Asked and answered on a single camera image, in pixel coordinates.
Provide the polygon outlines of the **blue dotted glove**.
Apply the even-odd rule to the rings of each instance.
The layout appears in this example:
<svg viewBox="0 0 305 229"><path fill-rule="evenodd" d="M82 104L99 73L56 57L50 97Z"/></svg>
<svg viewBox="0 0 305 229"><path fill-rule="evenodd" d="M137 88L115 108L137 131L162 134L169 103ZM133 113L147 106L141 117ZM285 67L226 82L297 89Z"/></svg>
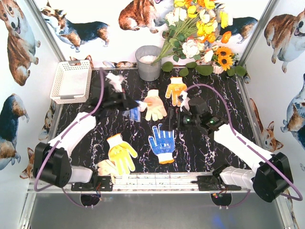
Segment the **blue dotted glove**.
<svg viewBox="0 0 305 229"><path fill-rule="evenodd" d="M173 152L175 150L174 131L164 131L162 124L152 126L152 133L148 141L154 155L158 157L160 164L174 162Z"/></svg>

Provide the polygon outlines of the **yellow palm glove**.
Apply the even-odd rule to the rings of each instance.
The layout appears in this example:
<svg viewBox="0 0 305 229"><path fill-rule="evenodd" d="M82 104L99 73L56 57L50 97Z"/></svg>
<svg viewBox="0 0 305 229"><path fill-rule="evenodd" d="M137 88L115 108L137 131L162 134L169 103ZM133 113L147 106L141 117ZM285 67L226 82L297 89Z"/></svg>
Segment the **yellow palm glove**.
<svg viewBox="0 0 305 229"><path fill-rule="evenodd" d="M136 158L138 153L134 148L122 139L121 134L116 134L107 139L109 144L108 157L112 161L120 176L128 175L135 171L135 165L132 158Z"/></svg>

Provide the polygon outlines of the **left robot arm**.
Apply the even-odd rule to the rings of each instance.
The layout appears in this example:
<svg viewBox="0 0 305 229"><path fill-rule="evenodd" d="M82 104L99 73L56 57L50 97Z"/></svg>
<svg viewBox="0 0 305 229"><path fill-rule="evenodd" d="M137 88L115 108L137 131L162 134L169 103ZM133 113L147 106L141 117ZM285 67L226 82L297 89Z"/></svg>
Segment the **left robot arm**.
<svg viewBox="0 0 305 229"><path fill-rule="evenodd" d="M38 143L35 147L33 163L34 189L38 181L47 183L47 187L65 187L74 184L81 189L92 190L97 186L98 174L90 168L73 166L70 157L77 144L96 127L108 110L128 111L138 103L129 97L122 87L123 78L115 76L109 82L101 81L97 86L99 97L84 103L75 119L62 133L48 143Z"/></svg>

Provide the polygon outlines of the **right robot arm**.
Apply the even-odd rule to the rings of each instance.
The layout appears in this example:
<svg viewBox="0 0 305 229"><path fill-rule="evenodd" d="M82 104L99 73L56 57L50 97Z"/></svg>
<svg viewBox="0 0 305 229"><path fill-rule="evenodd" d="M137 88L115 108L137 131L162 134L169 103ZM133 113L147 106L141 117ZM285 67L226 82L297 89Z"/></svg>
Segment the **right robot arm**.
<svg viewBox="0 0 305 229"><path fill-rule="evenodd" d="M273 202L293 184L288 157L273 154L231 128L229 122L213 115L202 98L188 100L186 107L170 107L162 130L184 131L195 128L202 135L225 146L242 159L249 169L221 166L213 174L226 185L253 190L266 202Z"/></svg>

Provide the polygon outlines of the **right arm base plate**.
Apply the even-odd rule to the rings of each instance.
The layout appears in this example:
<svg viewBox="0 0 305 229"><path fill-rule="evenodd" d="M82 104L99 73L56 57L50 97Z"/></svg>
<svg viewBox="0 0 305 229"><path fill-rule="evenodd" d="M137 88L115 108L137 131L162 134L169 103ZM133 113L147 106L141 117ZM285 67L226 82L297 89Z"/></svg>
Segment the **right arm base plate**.
<svg viewBox="0 0 305 229"><path fill-rule="evenodd" d="M200 191L240 191L241 187L235 185L226 185L219 177L213 174L199 175L195 180L191 181L192 184L196 184Z"/></svg>

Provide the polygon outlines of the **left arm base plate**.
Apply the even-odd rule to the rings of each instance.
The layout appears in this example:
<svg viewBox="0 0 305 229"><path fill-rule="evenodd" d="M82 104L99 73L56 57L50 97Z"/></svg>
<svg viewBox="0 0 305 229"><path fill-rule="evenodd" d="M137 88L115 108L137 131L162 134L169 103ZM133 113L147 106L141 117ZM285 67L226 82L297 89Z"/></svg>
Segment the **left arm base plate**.
<svg viewBox="0 0 305 229"><path fill-rule="evenodd" d="M76 182L71 185L71 191L112 191L113 183L110 176L93 174L87 183Z"/></svg>

